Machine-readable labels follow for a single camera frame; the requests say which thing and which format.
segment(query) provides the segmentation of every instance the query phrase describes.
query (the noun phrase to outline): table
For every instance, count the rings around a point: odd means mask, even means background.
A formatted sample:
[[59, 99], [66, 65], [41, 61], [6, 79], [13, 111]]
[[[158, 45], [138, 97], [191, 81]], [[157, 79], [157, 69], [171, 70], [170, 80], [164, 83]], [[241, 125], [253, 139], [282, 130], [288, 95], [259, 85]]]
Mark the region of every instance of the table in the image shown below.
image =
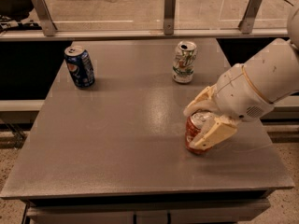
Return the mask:
[[292, 179], [260, 121], [204, 155], [184, 146], [182, 111], [230, 65], [215, 39], [198, 46], [190, 84], [172, 79], [179, 40], [75, 42], [95, 83], [75, 87], [63, 63], [1, 197], [36, 223], [250, 220]]

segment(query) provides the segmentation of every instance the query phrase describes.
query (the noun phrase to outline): can label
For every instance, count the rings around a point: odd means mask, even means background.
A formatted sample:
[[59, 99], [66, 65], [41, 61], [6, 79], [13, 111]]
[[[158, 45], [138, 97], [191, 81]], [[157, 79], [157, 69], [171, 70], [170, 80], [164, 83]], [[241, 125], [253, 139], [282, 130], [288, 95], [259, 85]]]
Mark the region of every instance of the can label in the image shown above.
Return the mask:
[[89, 87], [94, 83], [93, 65], [86, 49], [81, 46], [69, 47], [64, 51], [64, 57], [77, 87]]
[[193, 62], [196, 59], [197, 47], [192, 41], [181, 41], [176, 47], [173, 61], [173, 79], [178, 83], [189, 83], [193, 77]]
[[203, 125], [206, 120], [209, 119], [212, 115], [211, 112], [208, 111], [197, 111], [194, 114], [190, 115], [187, 118], [186, 122], [186, 133], [185, 133], [185, 146], [186, 148], [195, 154], [201, 154], [209, 150], [201, 150], [190, 147], [190, 142], [194, 139], [194, 137], [201, 132]]

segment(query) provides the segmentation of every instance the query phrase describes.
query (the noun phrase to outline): gray tabletop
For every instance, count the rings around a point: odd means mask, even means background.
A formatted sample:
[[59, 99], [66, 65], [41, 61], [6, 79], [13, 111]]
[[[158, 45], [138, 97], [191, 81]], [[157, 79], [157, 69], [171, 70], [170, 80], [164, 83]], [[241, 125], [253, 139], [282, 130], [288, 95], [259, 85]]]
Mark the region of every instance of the gray tabletop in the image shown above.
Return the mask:
[[78, 42], [95, 84], [79, 90], [65, 63], [4, 186], [9, 199], [184, 193], [293, 186], [260, 121], [197, 156], [182, 111], [229, 67], [214, 39], [188, 85], [171, 77], [178, 40]]

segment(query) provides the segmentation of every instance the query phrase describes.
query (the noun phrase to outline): concrete floor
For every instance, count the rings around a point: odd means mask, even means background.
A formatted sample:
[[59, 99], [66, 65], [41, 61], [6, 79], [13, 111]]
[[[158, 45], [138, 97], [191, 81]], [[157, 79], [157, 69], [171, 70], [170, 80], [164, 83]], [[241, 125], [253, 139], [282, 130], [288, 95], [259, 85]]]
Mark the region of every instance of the concrete floor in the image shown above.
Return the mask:
[[[60, 30], [154, 30], [163, 27], [164, 0], [46, 0], [50, 14]], [[248, 0], [178, 0], [177, 29], [235, 28]], [[263, 0], [255, 27], [285, 27], [291, 6], [282, 0]], [[38, 21], [33, 11], [31, 19]], [[271, 132], [274, 127], [265, 127]], [[281, 135], [297, 127], [279, 127]], [[296, 184], [295, 189], [277, 190], [269, 200], [271, 208], [242, 223], [299, 223], [299, 142], [275, 143], [278, 153]], [[0, 147], [0, 189], [17, 159], [19, 150]], [[20, 224], [24, 204], [0, 200], [0, 223]]]

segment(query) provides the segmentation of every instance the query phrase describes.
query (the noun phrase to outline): blue can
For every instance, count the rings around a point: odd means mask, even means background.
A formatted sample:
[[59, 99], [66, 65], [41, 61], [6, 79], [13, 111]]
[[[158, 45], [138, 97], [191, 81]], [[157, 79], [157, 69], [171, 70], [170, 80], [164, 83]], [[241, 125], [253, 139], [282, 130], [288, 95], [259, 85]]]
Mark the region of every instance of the blue can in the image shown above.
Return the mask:
[[86, 49], [73, 46], [64, 51], [65, 62], [69, 73], [79, 88], [90, 87], [95, 79], [91, 58]]

